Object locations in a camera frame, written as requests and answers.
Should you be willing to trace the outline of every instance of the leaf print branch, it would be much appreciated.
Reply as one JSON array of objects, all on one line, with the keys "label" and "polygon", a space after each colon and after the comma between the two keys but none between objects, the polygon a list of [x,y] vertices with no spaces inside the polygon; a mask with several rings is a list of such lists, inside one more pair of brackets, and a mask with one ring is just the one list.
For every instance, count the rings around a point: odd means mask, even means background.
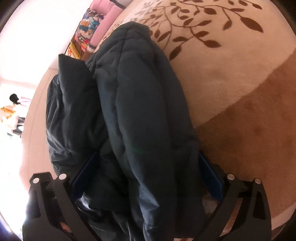
[{"label": "leaf print branch", "polygon": [[[199,26],[206,26],[210,23],[212,23],[211,19],[205,19],[205,20],[199,20],[199,16],[201,12],[204,12],[206,15],[213,16],[217,15],[219,13],[223,13],[227,17],[227,21],[223,25],[223,30],[230,29],[233,24],[233,19],[231,19],[230,13],[234,13],[237,16],[239,16],[241,22],[248,27],[251,30],[255,30],[258,32],[263,33],[263,29],[255,20],[244,17],[241,15],[245,11],[242,7],[234,7],[235,3],[232,0],[227,0],[227,3],[231,6],[230,8],[220,6],[217,4],[212,5],[203,5],[200,4],[203,3],[203,0],[156,0],[158,2],[156,6],[153,7],[153,3],[155,1],[149,2],[144,4],[144,7],[142,11],[138,12],[138,15],[144,16],[143,18],[135,18],[133,21],[136,21],[138,23],[147,25],[150,28],[149,34],[151,36],[154,36],[157,39],[157,42],[162,42],[166,40],[164,47],[162,48],[165,50],[165,48],[168,46],[169,43],[180,43],[178,46],[176,46],[171,53],[169,54],[169,59],[173,60],[177,55],[182,51],[182,45],[188,42],[190,39],[194,38],[199,41],[201,41],[206,47],[209,48],[217,48],[221,47],[221,44],[217,42],[216,40],[203,40],[202,38],[207,36],[209,32],[207,31],[199,31],[197,33],[194,33],[193,28],[199,27]],[[162,6],[164,3],[169,3],[169,6]],[[247,0],[238,0],[238,4],[244,7],[249,7],[249,5],[252,5],[254,8],[262,10],[261,6],[258,4],[252,3]],[[195,8],[195,10],[192,10],[186,6],[192,6]],[[167,26],[167,28],[164,28],[166,31],[163,31],[161,28],[161,25],[164,24]],[[185,28],[189,29],[191,36],[178,36],[171,40],[171,37],[173,35],[173,30],[176,28]]]}]

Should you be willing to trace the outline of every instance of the white wall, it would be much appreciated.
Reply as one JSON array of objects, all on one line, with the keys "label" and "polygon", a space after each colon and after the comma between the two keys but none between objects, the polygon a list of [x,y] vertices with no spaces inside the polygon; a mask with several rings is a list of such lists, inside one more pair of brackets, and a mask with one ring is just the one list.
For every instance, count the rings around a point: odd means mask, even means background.
[{"label": "white wall", "polygon": [[92,0],[25,0],[0,33],[0,77],[38,85]]}]

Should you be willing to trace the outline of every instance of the brown leaf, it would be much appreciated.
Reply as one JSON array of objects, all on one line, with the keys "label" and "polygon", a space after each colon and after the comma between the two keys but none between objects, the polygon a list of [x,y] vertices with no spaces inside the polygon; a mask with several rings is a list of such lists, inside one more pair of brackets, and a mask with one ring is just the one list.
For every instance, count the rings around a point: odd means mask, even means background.
[{"label": "brown leaf", "polygon": [[248,4],[242,0],[239,0],[239,4],[243,5],[243,6],[248,6]]},{"label": "brown leaf", "polygon": [[248,28],[263,33],[263,29],[262,29],[262,27],[261,27],[260,24],[258,24],[255,20],[253,20],[253,19],[251,19],[251,18],[241,17],[241,21],[242,21],[243,24],[246,25]]},{"label": "brown leaf", "polygon": [[209,24],[209,23],[211,23],[211,22],[212,22],[212,20],[205,20],[205,21],[200,22],[200,23],[198,24],[198,26],[205,26],[205,25],[207,25],[207,24]]},{"label": "brown leaf", "polygon": [[158,24],[159,24],[159,22],[155,22],[154,24],[152,24],[151,27],[154,27],[154,26],[156,26],[156,25],[158,25]]},{"label": "brown leaf", "polygon": [[183,16],[180,16],[179,18],[180,18],[181,20],[184,20],[184,19],[188,18],[188,16],[183,15]]},{"label": "brown leaf", "polygon": [[198,14],[200,12],[200,10],[199,9],[197,9],[195,12],[194,12],[194,16],[196,15],[196,14]]},{"label": "brown leaf", "polygon": [[174,14],[175,12],[178,11],[178,9],[179,9],[179,7],[175,7],[175,8],[173,8],[172,11],[171,11],[171,13]]},{"label": "brown leaf", "polygon": [[262,10],[262,8],[258,5],[258,4],[255,4],[255,3],[252,3],[253,4],[253,7],[255,7],[255,8],[258,8],[258,9],[261,9]]},{"label": "brown leaf", "polygon": [[167,31],[166,33],[161,35],[157,42],[163,41],[170,33],[171,33],[171,31]]},{"label": "brown leaf", "polygon": [[155,18],[155,20],[156,20],[156,19],[159,19],[161,16],[162,16],[162,14],[161,14],[161,15],[158,15],[158,16]]},{"label": "brown leaf", "polygon": [[189,13],[190,11],[188,9],[181,9],[180,12],[182,12],[182,13]]},{"label": "brown leaf", "polygon": [[202,37],[204,37],[204,36],[206,36],[208,34],[209,34],[209,32],[207,32],[207,31],[200,31],[200,32],[196,33],[194,36],[196,38],[202,38]]},{"label": "brown leaf", "polygon": [[173,60],[175,57],[177,57],[178,54],[181,52],[181,50],[182,50],[181,45],[174,48],[170,53],[170,60]]},{"label": "brown leaf", "polygon": [[243,12],[244,11],[243,8],[231,8],[230,10],[234,11],[234,12]]},{"label": "brown leaf", "polygon": [[187,19],[186,21],[184,21],[183,26],[187,26],[188,24],[191,23],[192,20],[193,18]]},{"label": "brown leaf", "polygon": [[205,12],[206,14],[210,14],[210,15],[217,14],[216,10],[213,9],[213,8],[205,8],[205,9],[204,9],[204,12]]},{"label": "brown leaf", "polygon": [[183,42],[183,41],[187,41],[188,38],[185,38],[183,36],[179,36],[173,39],[173,42]]},{"label": "brown leaf", "polygon": [[154,37],[155,37],[155,38],[158,38],[159,35],[160,35],[160,31],[159,31],[159,29],[158,29],[158,30],[155,31],[155,33],[154,33]]},{"label": "brown leaf", "polygon": [[231,26],[232,26],[232,21],[231,21],[231,20],[228,20],[228,21],[224,24],[223,30],[229,29],[229,28],[231,28]]},{"label": "brown leaf", "polygon": [[205,46],[207,46],[209,48],[221,47],[221,45],[215,40],[207,40],[207,41],[204,41],[203,43],[205,44]]}]

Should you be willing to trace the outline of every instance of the jacket sleeve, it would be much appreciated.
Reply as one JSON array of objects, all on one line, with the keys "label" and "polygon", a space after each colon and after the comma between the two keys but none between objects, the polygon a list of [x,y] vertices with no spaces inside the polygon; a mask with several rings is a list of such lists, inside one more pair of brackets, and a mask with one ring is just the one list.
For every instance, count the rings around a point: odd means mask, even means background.
[{"label": "jacket sleeve", "polygon": [[110,142],[128,178],[132,215],[145,240],[173,240],[174,163],[153,49],[133,30],[114,34],[114,43],[106,41],[97,52],[106,54],[110,47],[110,58],[95,70]]}]

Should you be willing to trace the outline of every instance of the yellow object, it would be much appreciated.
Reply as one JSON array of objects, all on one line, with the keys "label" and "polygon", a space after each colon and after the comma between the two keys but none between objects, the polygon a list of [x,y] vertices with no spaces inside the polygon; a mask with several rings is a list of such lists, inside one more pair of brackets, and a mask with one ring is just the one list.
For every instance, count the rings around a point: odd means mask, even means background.
[{"label": "yellow object", "polygon": [[69,44],[69,47],[67,48],[66,55],[75,59],[81,59],[80,54],[78,53],[77,49],[75,48],[72,42]]}]

